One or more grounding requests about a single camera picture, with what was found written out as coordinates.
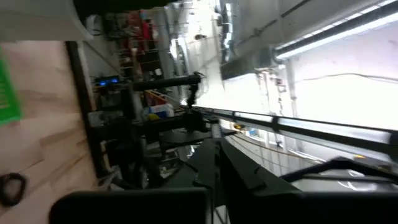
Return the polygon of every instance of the black metal bar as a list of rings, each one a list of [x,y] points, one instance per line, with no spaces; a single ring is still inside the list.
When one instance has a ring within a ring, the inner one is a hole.
[[[190,75],[187,77],[168,78],[151,82],[139,82],[133,84],[134,91],[153,90],[157,88],[167,88],[180,85],[196,85],[201,80],[200,75]]]
[[[81,111],[81,118],[85,126],[88,147],[94,164],[96,176],[98,178],[105,177],[108,175],[108,172],[103,164],[103,155],[101,152],[100,142],[96,138],[95,130],[90,128],[90,122],[88,121],[88,113],[92,112],[92,108],[83,73],[83,67],[81,66],[80,56],[78,53],[78,46],[76,42],[65,42],[65,46],[69,56],[70,68],[72,70],[76,94]]]
[[[310,180],[339,180],[339,181],[352,181],[352,182],[369,182],[378,184],[393,184],[394,181],[383,177],[348,177],[340,175],[321,175],[321,174],[305,174],[303,179]]]
[[[272,131],[292,138],[312,142],[322,146],[341,149],[350,153],[366,153],[365,150],[385,153],[393,159],[398,158],[398,147],[395,138],[398,132],[388,129],[368,128],[348,124],[337,124],[324,121],[313,121],[298,118],[286,118],[264,114],[219,110],[214,108],[194,107],[201,113],[208,113],[219,119],[245,124],[252,128]]]

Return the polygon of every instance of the ceiling light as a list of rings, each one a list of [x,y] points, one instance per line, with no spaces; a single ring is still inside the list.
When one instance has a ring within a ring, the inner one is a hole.
[[[314,49],[315,47],[319,47],[321,45],[333,42],[334,40],[339,40],[339,39],[342,39],[342,38],[345,38],[345,37],[348,37],[348,36],[351,36],[351,35],[360,34],[360,33],[364,32],[364,31],[367,31],[367,30],[370,30],[370,29],[374,29],[374,28],[377,28],[379,26],[383,26],[385,24],[388,24],[390,22],[394,22],[394,21],[397,21],[397,20],[398,20],[398,13],[395,13],[393,15],[386,16],[386,17],[378,19],[376,21],[369,22],[367,24],[361,25],[361,26],[356,27],[354,29],[347,30],[345,32],[333,35],[331,37],[327,37],[325,39],[313,42],[313,43],[305,45],[303,47],[299,47],[297,49],[291,50],[290,52],[286,52],[286,53],[280,54],[280,55],[277,56],[277,59],[285,59],[285,58],[291,57],[293,55],[297,55],[299,53],[308,51],[310,49]]]
[[[278,46],[278,47],[276,47],[275,49],[276,49],[276,50],[280,50],[280,49],[286,48],[286,47],[288,47],[288,46],[290,46],[290,45],[292,45],[292,44],[295,44],[296,42],[298,42],[298,41],[300,41],[300,40],[303,40],[303,39],[309,38],[309,37],[311,37],[311,36],[317,35],[317,34],[319,34],[319,33],[321,33],[321,32],[324,32],[324,31],[326,31],[326,30],[329,30],[329,29],[331,29],[331,28],[334,28],[334,27],[336,27],[336,26],[338,26],[338,25],[340,25],[340,24],[343,24],[343,23],[345,23],[345,22],[347,22],[347,21],[350,21],[350,20],[352,20],[352,19],[355,19],[355,18],[357,18],[357,17],[359,17],[359,16],[362,16],[362,15],[364,15],[364,14],[367,14],[367,13],[369,13],[369,12],[372,12],[372,11],[374,11],[374,10],[376,10],[376,9],[379,9],[379,8],[382,7],[382,6],[386,6],[386,5],[388,5],[388,4],[392,3],[392,2],[395,2],[395,1],[397,1],[397,0],[387,0],[387,1],[383,1],[383,2],[381,2],[381,3],[379,3],[379,4],[377,4],[377,5],[374,5],[374,6],[371,6],[371,7],[366,8],[366,9],[362,10],[361,12],[357,12],[357,13],[351,15],[351,16],[348,16],[348,17],[346,17],[346,18],[340,20],[340,21],[334,22],[333,24],[330,24],[330,25],[328,25],[328,26],[326,26],[326,27],[323,27],[323,28],[321,28],[321,29],[318,29],[318,30],[316,30],[316,31],[313,31],[313,32],[310,33],[310,34],[307,34],[307,35],[305,35],[305,36],[303,36],[303,37],[300,37],[300,38],[298,38],[298,39],[295,39],[295,40],[293,40],[293,41],[291,41],[291,42],[289,42],[289,43],[287,43],[287,44]],[[331,36],[331,37],[327,37],[327,38],[325,38],[325,39],[322,39],[322,40],[316,41],[316,42],[314,42],[314,43],[308,44],[308,45],[306,45],[306,46],[299,47],[299,48],[297,48],[297,49],[291,50],[291,51],[289,51],[289,52],[282,53],[282,54],[280,54],[280,55],[277,56],[277,59],[285,59],[285,58],[287,58],[287,57],[291,57],[291,56],[293,56],[293,55],[302,53],[302,52],[304,52],[304,51],[306,51],[306,50],[310,50],[310,49],[313,49],[313,48],[315,48],[315,47],[321,46],[321,45],[323,45],[323,44],[327,44],[327,43],[329,43],[329,42],[331,42],[331,41],[334,41],[334,40],[337,40],[337,39],[341,39],[341,38],[347,37],[347,36],[349,36],[349,35],[358,34],[358,33],[364,32],[364,31],[369,30],[369,29],[374,29],[374,28],[376,28],[376,27],[383,26],[384,24],[387,24],[387,23],[390,23],[390,22],[394,22],[394,21],[396,21],[396,20],[398,20],[398,19],[397,19],[397,16],[395,16],[395,14],[390,15],[390,16],[386,16],[386,17],[383,17],[383,18],[378,19],[378,20],[376,20],[376,21],[368,22],[368,23],[365,24],[365,25],[361,25],[361,26],[359,26],[359,27],[355,27],[354,29],[347,30],[347,31],[342,32],[342,33],[340,33],[340,34],[336,34],[336,35],[333,35],[333,36]]]

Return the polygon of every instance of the wooden table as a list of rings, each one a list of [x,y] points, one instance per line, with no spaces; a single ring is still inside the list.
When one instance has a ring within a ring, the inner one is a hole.
[[[66,49],[58,41],[1,47],[23,117],[0,127],[0,174],[29,183],[20,204],[0,207],[0,223],[46,223],[58,198],[96,187]]]

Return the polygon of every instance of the pipe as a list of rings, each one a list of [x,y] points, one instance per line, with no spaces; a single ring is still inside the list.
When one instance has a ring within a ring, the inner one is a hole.
[[[194,107],[203,114],[352,154],[383,153],[398,161],[398,131],[265,114]]]
[[[165,80],[156,80],[150,82],[137,82],[133,84],[134,91],[154,90],[158,88],[167,88],[180,85],[196,85],[201,80],[200,75],[190,75],[187,77],[168,78]]]

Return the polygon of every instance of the green folder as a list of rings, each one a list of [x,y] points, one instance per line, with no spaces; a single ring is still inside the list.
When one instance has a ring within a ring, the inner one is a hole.
[[[21,109],[11,86],[6,63],[0,49],[0,125],[21,118]]]

